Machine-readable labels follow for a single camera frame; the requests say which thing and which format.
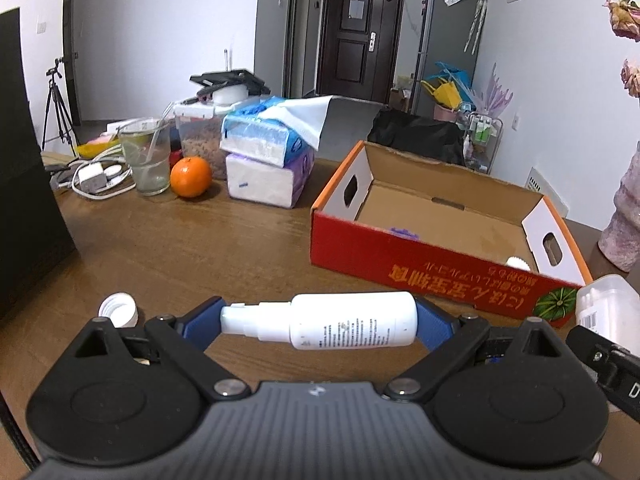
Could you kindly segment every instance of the black cable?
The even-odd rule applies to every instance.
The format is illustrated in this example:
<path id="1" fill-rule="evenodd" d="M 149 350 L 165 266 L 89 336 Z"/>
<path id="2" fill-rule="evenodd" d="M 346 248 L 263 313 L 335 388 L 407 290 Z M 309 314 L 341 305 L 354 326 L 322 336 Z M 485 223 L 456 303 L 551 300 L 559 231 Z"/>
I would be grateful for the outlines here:
<path id="1" fill-rule="evenodd" d="M 31 446 L 24 437 L 24 434 L 20 430 L 20 426 L 15 421 L 14 416 L 11 414 L 11 410 L 4 400 L 4 395 L 0 390 L 0 423 L 6 431 L 9 440 L 14 445 L 16 451 L 20 455 L 20 458 L 24 464 L 29 468 L 29 471 L 33 471 L 40 465 L 40 460 L 31 449 Z"/>

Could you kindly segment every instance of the wooden table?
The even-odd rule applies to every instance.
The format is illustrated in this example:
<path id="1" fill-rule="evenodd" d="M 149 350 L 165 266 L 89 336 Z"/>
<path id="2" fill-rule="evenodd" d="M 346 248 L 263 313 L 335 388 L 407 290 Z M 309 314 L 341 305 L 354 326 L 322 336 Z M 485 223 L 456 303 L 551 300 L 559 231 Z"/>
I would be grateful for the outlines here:
<path id="1" fill-rule="evenodd" d="M 293 210 L 231 200 L 219 185 L 192 201 L 170 193 L 145 199 L 129 192 L 106 202 L 90 202 L 71 192 L 59 196 L 78 252 L 0 323 L 0 387 L 21 427 L 26 428 L 26 403 L 44 374 L 96 315 L 102 300 L 114 292 L 131 294 L 149 318 L 165 312 L 179 316 L 213 295 L 255 303 L 290 300 L 300 292 L 387 290 L 309 263 L 309 208 L 335 167 L 332 162 L 316 162 Z M 601 255 L 598 258 L 600 253 L 593 253 L 599 232 L 575 223 L 570 228 L 590 258 L 592 272 L 611 272 L 610 264 Z M 435 301 L 456 315 L 470 310 L 462 304 Z M 483 315 L 493 324 L 518 324 L 507 317 Z M 382 385 L 426 351 L 415 343 L 369 350 L 366 356 L 351 351 L 301 352 L 288 344 L 222 335 L 207 355 L 252 387 L 260 380 L 276 379 L 371 380 Z M 638 425 L 618 415 L 622 415 L 618 418 L 623 431 L 636 438 Z M 630 458 L 625 456 L 631 457 L 635 450 L 625 448 L 618 438 L 609 447 L 617 448 L 617 458 L 605 453 L 604 462 L 619 473 L 620 457 L 628 463 Z M 14 480 L 26 472 L 4 436 L 0 437 L 0 464 L 3 479 Z M 635 472 L 637 478 L 640 465 Z"/>

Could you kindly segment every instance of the black tripod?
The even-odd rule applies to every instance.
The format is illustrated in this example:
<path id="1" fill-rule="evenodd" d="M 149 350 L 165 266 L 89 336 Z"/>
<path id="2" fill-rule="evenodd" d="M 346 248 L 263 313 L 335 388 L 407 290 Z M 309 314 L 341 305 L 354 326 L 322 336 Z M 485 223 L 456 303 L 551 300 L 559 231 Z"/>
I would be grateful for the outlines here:
<path id="1" fill-rule="evenodd" d="M 42 132 L 42 145 L 40 150 L 44 151 L 44 145 L 47 142 L 51 142 L 52 140 L 59 138 L 62 142 L 69 144 L 73 154 L 77 155 L 76 133 L 71 125 L 71 117 L 69 116 L 69 112 L 66 110 L 65 102 L 62 100 L 62 94 L 60 94 L 60 89 L 56 83 L 56 75 L 59 78 L 62 78 L 62 74 L 58 71 L 58 66 L 62 60 L 63 58 L 61 57 L 57 58 L 55 67 L 47 70 L 47 75 L 50 76 L 51 79 L 49 80 L 49 95 L 47 96 L 47 108 L 44 113 L 44 128 Z M 51 106 L 52 97 L 53 105 L 56 109 L 56 121 L 58 122 L 58 137 L 47 139 L 47 120 L 49 119 L 49 107 Z"/>

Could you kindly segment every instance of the tissue pack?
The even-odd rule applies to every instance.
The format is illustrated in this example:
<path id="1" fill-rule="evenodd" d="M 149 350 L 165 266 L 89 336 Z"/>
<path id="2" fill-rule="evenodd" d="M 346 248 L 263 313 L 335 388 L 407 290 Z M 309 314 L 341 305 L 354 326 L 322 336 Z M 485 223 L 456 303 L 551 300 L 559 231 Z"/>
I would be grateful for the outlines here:
<path id="1" fill-rule="evenodd" d="M 284 168 L 264 164 L 237 153 L 226 156 L 229 196 L 292 208 L 314 166 L 315 152 L 306 146 Z"/>
<path id="2" fill-rule="evenodd" d="M 308 144 L 281 121 L 260 116 L 268 108 L 284 101 L 272 97 L 226 115 L 222 123 L 220 148 L 278 168 L 284 168 L 297 159 L 302 151 L 308 149 Z"/>

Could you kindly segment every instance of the green pumpkin graphic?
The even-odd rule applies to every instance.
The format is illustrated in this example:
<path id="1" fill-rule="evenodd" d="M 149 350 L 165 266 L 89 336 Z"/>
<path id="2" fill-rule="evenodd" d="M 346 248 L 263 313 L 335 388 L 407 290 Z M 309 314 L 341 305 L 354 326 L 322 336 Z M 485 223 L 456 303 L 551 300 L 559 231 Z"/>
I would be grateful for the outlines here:
<path id="1" fill-rule="evenodd" d="M 536 301 L 533 315 L 547 321 L 562 319 L 575 310 L 576 295 L 577 291 L 574 288 L 568 286 L 556 288 Z"/>

